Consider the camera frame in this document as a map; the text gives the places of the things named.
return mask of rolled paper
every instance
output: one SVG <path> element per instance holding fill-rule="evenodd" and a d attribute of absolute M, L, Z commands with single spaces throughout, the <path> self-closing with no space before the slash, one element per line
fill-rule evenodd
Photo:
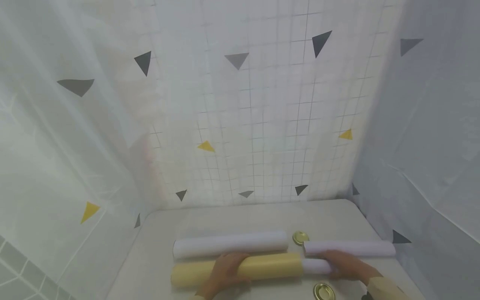
<path fill-rule="evenodd" d="M 170 276 L 176 288 L 199 286 L 212 272 L 215 261 L 176 264 Z M 238 275 L 251 280 L 297 277 L 303 274 L 300 253 L 281 253 L 247 257 L 239 266 Z"/>
<path fill-rule="evenodd" d="M 284 251 L 287 248 L 288 236 L 284 231 L 257 232 L 176 240 L 173 244 L 173 257 L 183 259 L 230 252 Z"/>
<path fill-rule="evenodd" d="M 324 259 L 305 258 L 301 261 L 304 274 L 327 275 L 332 272 L 332 267 Z"/>
<path fill-rule="evenodd" d="M 340 250 L 355 256 L 381 257 L 395 256 L 395 247 L 386 240 L 381 241 L 350 241 L 324 240 L 306 241 L 303 243 L 306 256 L 318 255 L 327 250 Z"/>

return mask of white table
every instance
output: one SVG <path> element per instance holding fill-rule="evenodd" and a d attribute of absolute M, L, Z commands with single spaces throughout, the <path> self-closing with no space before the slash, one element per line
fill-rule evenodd
<path fill-rule="evenodd" d="M 148 216 L 107 297 L 108 300 L 186 300 L 193 290 L 170 286 L 176 239 L 246 232 L 302 230 L 310 240 L 380 240 L 358 208 L 348 200 L 261 204 L 157 211 Z M 290 241 L 289 252 L 301 252 Z M 391 278 L 412 299 L 424 299 L 395 258 L 365 259 Z M 360 300 L 360 282 L 330 282 L 325 276 L 258 281 L 251 289 L 227 291 L 216 299 L 313 300 L 313 286 L 325 282 L 337 300 Z"/>

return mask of yellow paper roll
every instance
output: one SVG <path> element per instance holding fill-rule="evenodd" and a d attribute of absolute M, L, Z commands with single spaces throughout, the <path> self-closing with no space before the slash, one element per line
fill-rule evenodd
<path fill-rule="evenodd" d="M 176 288 L 198 286 L 212 272 L 215 261 L 176 264 L 170 281 Z M 303 274 L 302 258 L 299 253 L 282 253 L 247 257 L 238 270 L 239 275 L 251 280 L 295 277 Z"/>

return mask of grid pattern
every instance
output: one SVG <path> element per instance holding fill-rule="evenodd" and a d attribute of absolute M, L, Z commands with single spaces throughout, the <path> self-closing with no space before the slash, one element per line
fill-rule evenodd
<path fill-rule="evenodd" d="M 75 300 L 2 236 L 0 294 L 2 299 Z"/>
<path fill-rule="evenodd" d="M 327 199 L 348 188 L 403 1 L 136 5 L 154 24 L 145 36 L 167 87 L 150 136 L 163 208 Z M 315 58 L 311 38 L 330 30 Z M 249 55 L 237 71 L 224 56 L 238 53 Z M 349 129 L 352 141 L 338 138 Z M 215 153 L 196 148 L 205 141 Z M 309 186 L 297 195 L 299 185 Z"/>

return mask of triangle print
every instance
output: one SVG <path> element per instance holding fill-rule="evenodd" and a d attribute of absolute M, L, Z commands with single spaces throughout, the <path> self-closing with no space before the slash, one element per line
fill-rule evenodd
<path fill-rule="evenodd" d="M 237 69 L 240 70 L 241 66 L 245 62 L 245 59 L 247 58 L 248 53 L 239 53 L 239 54 L 230 54 L 230 55 L 225 55 L 225 58 L 231 62 L 231 64 Z"/>
<path fill-rule="evenodd" d="M 412 243 L 409 239 L 393 230 L 393 244 L 409 244 Z"/>
<path fill-rule="evenodd" d="M 301 192 L 308 186 L 308 184 L 296 186 L 295 190 L 297 191 L 297 196 L 300 196 Z"/>
<path fill-rule="evenodd" d="M 317 58 L 317 56 L 320 54 L 320 51 L 322 51 L 322 48 L 325 46 L 325 43 L 327 42 L 331 33 L 332 31 L 329 31 L 329 32 L 322 33 L 321 35 L 312 37 L 313 51 L 315 52 L 315 58 Z"/>
<path fill-rule="evenodd" d="M 178 198 L 180 199 L 180 202 L 183 200 L 183 197 L 185 197 L 185 194 L 187 193 L 187 190 L 176 192 Z"/>
<path fill-rule="evenodd" d="M 208 141 L 201 143 L 200 145 L 198 145 L 197 148 L 205 151 L 215 152 L 215 149 L 212 147 L 212 145 L 210 145 Z"/>
<path fill-rule="evenodd" d="M 353 140 L 352 129 L 349 129 L 349 130 L 345 131 L 344 133 L 342 133 L 338 137 L 341 138 L 341 139 Z"/>
<path fill-rule="evenodd" d="M 142 72 L 145 74 L 145 76 L 147 76 L 148 68 L 150 68 L 151 56 L 152 56 L 152 51 L 148 51 L 147 53 L 139 55 L 135 58 L 135 61 L 137 62 L 140 69 L 142 69 Z"/>
<path fill-rule="evenodd" d="M 423 41 L 423 38 L 401 38 L 400 39 L 400 56 L 404 56 L 413 47 Z"/>
<path fill-rule="evenodd" d="M 140 226 L 140 214 L 138 214 L 138 217 L 137 217 L 137 222 L 135 223 L 135 227 L 134 228 L 137 228 Z"/>
<path fill-rule="evenodd" d="M 93 81 L 95 79 L 89 80 L 78 80 L 78 79 L 63 79 L 58 80 L 57 83 L 71 91 L 72 93 L 83 97 L 86 92 L 92 87 Z"/>
<path fill-rule="evenodd" d="M 82 224 L 83 222 L 85 222 L 86 220 L 88 220 L 88 219 L 89 219 L 91 216 L 93 216 L 99 209 L 100 209 L 100 206 L 95 205 L 95 204 L 87 201 L 87 205 L 86 205 L 85 211 L 84 211 L 84 216 L 82 217 L 82 221 L 80 222 L 80 224 Z"/>
<path fill-rule="evenodd" d="M 357 188 L 355 187 L 355 185 L 353 183 L 352 183 L 352 191 L 353 191 L 354 196 L 360 195 L 359 191 L 357 190 Z"/>
<path fill-rule="evenodd" d="M 248 196 L 250 196 L 252 193 L 253 193 L 253 191 L 246 191 L 246 192 L 239 193 L 239 195 L 241 195 L 245 198 L 248 198 Z"/>

